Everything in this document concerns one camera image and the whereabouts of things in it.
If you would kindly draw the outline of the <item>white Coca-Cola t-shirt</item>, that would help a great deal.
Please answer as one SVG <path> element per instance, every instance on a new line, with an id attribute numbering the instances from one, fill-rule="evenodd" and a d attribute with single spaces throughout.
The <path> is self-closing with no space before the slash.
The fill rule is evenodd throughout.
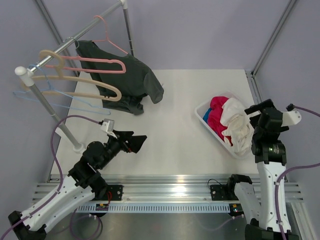
<path id="1" fill-rule="evenodd" d="M 251 151 L 254 129 L 245 113 L 245 106 L 236 98 L 229 98 L 222 106 L 220 123 L 226 127 L 221 132 L 224 143 L 239 157 Z"/>

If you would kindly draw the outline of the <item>pink plastic hanger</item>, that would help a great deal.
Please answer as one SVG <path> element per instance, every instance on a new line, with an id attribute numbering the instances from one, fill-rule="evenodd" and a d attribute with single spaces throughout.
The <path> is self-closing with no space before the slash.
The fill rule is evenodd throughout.
<path id="1" fill-rule="evenodd" d="M 86 72 L 86 73 L 99 73 L 99 74 L 125 74 L 127 72 L 126 65 L 118 59 L 104 59 L 104 58 L 89 58 L 82 56 L 67 56 L 67 55 L 57 55 L 56 58 L 59 61 L 58 65 L 46 64 L 46 68 L 59 69 L 59 70 L 68 70 L 68 71 L 77 71 L 77 72 Z M 120 66 L 119 70 L 104 70 L 104 69 L 93 69 L 93 68 L 79 68 L 79 67 L 70 67 L 65 66 L 65 60 L 75 60 L 86 63 L 101 63 L 101 64 L 117 64 Z"/>

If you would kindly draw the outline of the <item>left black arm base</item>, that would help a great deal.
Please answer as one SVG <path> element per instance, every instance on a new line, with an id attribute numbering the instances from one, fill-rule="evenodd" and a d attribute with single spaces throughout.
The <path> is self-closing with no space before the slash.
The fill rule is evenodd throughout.
<path id="1" fill-rule="evenodd" d="M 95 193 L 93 201 L 121 201 L 123 188 L 121 184 L 108 184 Z"/>

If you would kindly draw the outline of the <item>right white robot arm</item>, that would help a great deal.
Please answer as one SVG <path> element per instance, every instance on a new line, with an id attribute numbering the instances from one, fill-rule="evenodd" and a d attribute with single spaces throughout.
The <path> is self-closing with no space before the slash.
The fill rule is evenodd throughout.
<path id="1" fill-rule="evenodd" d="M 247 240 L 297 240 L 288 219 L 285 197 L 287 152 L 279 140 L 290 125 L 299 123 L 299 113 L 281 112 L 271 99 L 245 110 L 254 128 L 251 151 L 260 178 L 261 196 L 257 198 L 253 182 L 247 175 L 232 174 L 226 184 L 226 193 L 238 199 L 242 207 Z"/>

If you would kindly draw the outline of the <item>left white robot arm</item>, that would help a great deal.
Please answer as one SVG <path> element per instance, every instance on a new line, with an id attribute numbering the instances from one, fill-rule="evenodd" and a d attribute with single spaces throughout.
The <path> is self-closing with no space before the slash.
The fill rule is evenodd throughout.
<path id="1" fill-rule="evenodd" d="M 91 200 L 110 197 L 112 189 L 100 171 L 121 151 L 138 153 L 146 135 L 114 130 L 106 143 L 91 142 L 80 160 L 51 192 L 20 212 L 13 211 L 8 220 L 19 240 L 43 240 L 64 217 Z"/>

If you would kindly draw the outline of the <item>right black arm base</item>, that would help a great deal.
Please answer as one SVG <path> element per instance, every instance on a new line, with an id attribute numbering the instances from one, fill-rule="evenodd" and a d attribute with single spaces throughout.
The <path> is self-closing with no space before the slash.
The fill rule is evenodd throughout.
<path id="1" fill-rule="evenodd" d="M 234 190 L 227 185 L 212 184 L 209 186 L 212 201 L 238 201 Z"/>

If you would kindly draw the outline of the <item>dark grey t-shirt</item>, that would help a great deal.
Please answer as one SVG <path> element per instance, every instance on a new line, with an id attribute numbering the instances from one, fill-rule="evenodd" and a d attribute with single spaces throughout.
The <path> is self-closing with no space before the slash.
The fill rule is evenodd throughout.
<path id="1" fill-rule="evenodd" d="M 119 60 L 124 63 L 125 73 L 90 73 L 92 80 L 111 85 L 121 92 L 122 97 L 117 102 L 102 101 L 105 109 L 141 115 L 144 113 L 144 106 L 141 104 L 144 97 L 149 96 L 153 104 L 163 99 L 165 91 L 154 72 L 131 54 L 114 55 L 100 49 L 90 40 L 80 40 L 76 44 L 76 52 L 82 58 Z"/>

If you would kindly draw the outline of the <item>magenta cloth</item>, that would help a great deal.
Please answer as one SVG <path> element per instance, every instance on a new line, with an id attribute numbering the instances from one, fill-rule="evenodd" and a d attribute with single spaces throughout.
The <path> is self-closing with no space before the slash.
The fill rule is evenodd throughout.
<path id="1" fill-rule="evenodd" d="M 211 122 L 209 123 L 209 127 L 226 143 L 228 146 L 233 146 L 232 139 L 230 136 L 224 136 L 223 131 L 227 129 L 226 126 L 222 125 L 220 120 L 223 113 L 223 105 L 227 102 L 229 98 L 225 96 L 215 96 L 211 99 L 209 108 L 212 109 Z"/>

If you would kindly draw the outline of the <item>white plastic basket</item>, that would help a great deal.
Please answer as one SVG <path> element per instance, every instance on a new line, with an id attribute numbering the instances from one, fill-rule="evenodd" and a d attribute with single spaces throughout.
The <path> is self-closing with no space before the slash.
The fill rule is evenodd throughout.
<path id="1" fill-rule="evenodd" d="M 239 96 L 227 91 L 201 103 L 194 113 L 232 157 L 245 159 L 251 154 L 254 132 L 245 113 L 248 106 Z"/>

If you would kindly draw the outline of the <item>silver clothes rack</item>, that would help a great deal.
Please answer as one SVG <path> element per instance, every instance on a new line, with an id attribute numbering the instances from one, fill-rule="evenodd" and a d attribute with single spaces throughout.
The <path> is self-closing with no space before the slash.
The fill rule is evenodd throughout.
<path id="1" fill-rule="evenodd" d="M 85 146 L 76 140 L 74 135 L 70 132 L 67 126 L 64 124 L 64 121 L 57 115 L 56 111 L 50 105 L 50 103 L 45 98 L 46 95 L 63 95 L 71 99 L 83 102 L 84 98 L 89 99 L 99 99 L 109 102 L 118 102 L 121 97 L 121 91 L 109 84 L 99 82 L 97 80 L 81 78 L 79 76 L 69 76 L 64 75 L 63 71 L 68 70 L 75 73 L 86 72 L 86 73 L 95 73 L 94 69 L 81 69 L 77 68 L 74 64 L 74 61 L 83 61 L 83 62 L 94 62 L 94 63 L 105 63 L 105 64 L 118 64 L 121 69 L 115 71 L 116 74 L 124 74 L 127 69 L 125 64 L 116 59 L 102 59 L 102 58 L 87 58 L 81 56 L 71 56 L 69 54 L 64 55 L 63 53 L 68 51 L 68 47 L 72 44 L 76 44 L 78 40 L 85 35 L 89 30 L 95 27 L 100 21 L 104 21 L 105 17 L 110 15 L 116 9 L 122 8 L 125 24 L 127 31 L 130 32 L 130 23 L 128 19 L 128 3 L 125 0 L 118 0 L 106 11 L 100 15 L 96 15 L 93 20 L 81 29 L 78 33 L 74 34 L 71 37 L 66 39 L 61 39 L 59 46 L 54 51 L 52 50 L 41 50 L 39 52 L 39 62 L 30 65 L 25 68 L 23 66 L 18 66 L 15 68 L 15 74 L 22 81 L 27 92 L 32 92 L 36 99 L 44 106 L 49 115 L 57 122 L 57 127 L 59 130 L 54 130 L 53 132 L 58 134 L 61 138 L 68 139 L 73 145 L 73 150 L 76 153 L 82 153 L 85 150 Z M 64 81 L 73 81 L 73 82 L 82 82 L 90 85 L 100 86 L 104 89 L 112 91 L 115 96 L 102 96 L 94 95 L 91 93 L 81 93 L 81 92 L 63 92 L 55 89 L 52 85 L 48 86 L 48 89 L 40 90 L 35 81 L 36 80 L 45 80 L 49 83 L 51 80 L 64 80 Z"/>

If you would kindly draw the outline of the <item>aluminium mounting rail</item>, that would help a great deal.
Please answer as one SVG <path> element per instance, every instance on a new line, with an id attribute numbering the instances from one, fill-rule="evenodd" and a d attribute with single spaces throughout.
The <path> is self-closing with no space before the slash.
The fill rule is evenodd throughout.
<path id="1" fill-rule="evenodd" d="M 261 199 L 261 181 L 258 174 L 248 174 L 254 192 Z M 212 201 L 208 187 L 209 179 L 226 184 L 230 174 L 199 175 L 120 175 L 103 174 L 109 185 L 123 185 L 121 203 L 208 203 Z M 48 194 L 59 183 L 57 174 L 49 182 L 37 183 L 31 203 Z M 304 201 L 296 182 L 285 183 L 285 200 L 288 203 Z"/>

